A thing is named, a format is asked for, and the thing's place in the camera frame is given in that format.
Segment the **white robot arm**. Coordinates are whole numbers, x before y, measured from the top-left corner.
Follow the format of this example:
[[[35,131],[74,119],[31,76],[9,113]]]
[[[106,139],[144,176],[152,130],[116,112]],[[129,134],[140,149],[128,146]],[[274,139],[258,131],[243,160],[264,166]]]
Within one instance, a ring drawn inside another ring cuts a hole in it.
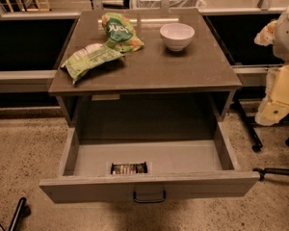
[[[261,46],[273,46],[274,55],[284,61],[279,69],[270,69],[265,97],[255,121],[262,126],[278,124],[289,114],[289,5],[277,20],[268,23],[254,38]]]

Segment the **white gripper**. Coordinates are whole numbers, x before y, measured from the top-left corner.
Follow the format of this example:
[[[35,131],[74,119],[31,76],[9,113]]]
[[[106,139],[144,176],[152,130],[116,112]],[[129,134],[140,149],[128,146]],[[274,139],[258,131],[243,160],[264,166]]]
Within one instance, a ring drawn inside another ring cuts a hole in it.
[[[254,38],[254,43],[268,46],[273,43],[277,21],[272,20]],[[289,114],[289,64],[279,69],[269,69],[265,97],[255,116],[257,124],[272,126]]]

